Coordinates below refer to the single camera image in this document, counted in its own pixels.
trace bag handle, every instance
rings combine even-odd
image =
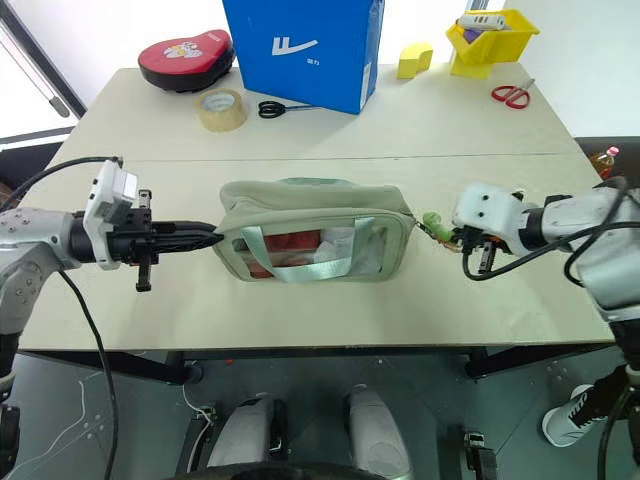
[[[286,282],[311,282],[328,278],[342,277],[349,273],[355,253],[366,240],[366,231],[370,228],[373,217],[357,218],[353,221],[354,235],[351,241],[350,254],[345,258],[338,258],[328,262],[300,265],[297,267],[274,267],[271,263],[267,245],[264,242],[262,227],[251,226],[240,229],[247,247],[258,263],[277,279]]]

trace tape roll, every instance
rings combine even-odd
[[[200,94],[196,110],[202,124],[212,132],[235,130],[247,120],[242,97],[228,88],[216,88]]]

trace pouch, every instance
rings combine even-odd
[[[400,267],[416,221],[397,187],[293,178],[220,191],[213,249],[235,277],[287,283],[380,281]]]

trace table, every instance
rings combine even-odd
[[[213,134],[198,124],[193,96],[151,88],[136,70],[120,70],[52,163],[124,155],[125,168],[139,176],[139,186],[153,191],[155,220],[214,224],[224,215],[218,191],[235,180],[307,176],[391,184],[414,213],[435,210],[445,219],[474,180],[524,188],[527,199],[538,203],[547,194],[577,193],[597,183],[539,92],[532,92],[530,108],[517,112],[488,97],[494,83],[526,75],[519,65],[497,67],[499,79],[489,84],[449,77],[443,67],[397,85],[392,73],[382,70],[378,92],[358,117],[314,111],[263,120],[253,111],[239,130]],[[233,72],[222,86],[240,89],[238,82]],[[250,105],[265,98],[243,94]],[[434,109],[441,110],[440,121],[423,127],[436,122]],[[97,170],[83,165],[49,177],[25,203],[81,209]],[[540,345],[479,359],[470,372],[480,376],[611,342],[587,294],[564,279],[564,259],[552,253],[507,276],[474,283],[464,277],[459,255],[416,229],[397,276],[377,284],[244,283],[228,274],[210,249],[162,256],[153,267],[153,290],[145,294],[135,292],[137,271],[126,266],[103,272],[86,265],[70,275],[87,299],[105,347],[121,363],[114,370],[144,370],[146,376],[179,382],[185,378],[185,358],[212,355],[354,347],[478,353],[478,346]],[[21,348],[99,365],[85,319],[55,276],[42,291]],[[154,349],[188,355],[174,356],[170,369],[163,370],[161,364],[115,353]]]

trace orange bottle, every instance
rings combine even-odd
[[[613,164],[616,161],[616,155],[620,152],[618,147],[609,147],[606,152],[594,153],[589,157],[591,165],[596,169],[598,175],[603,180],[606,180],[611,176],[613,170]]]

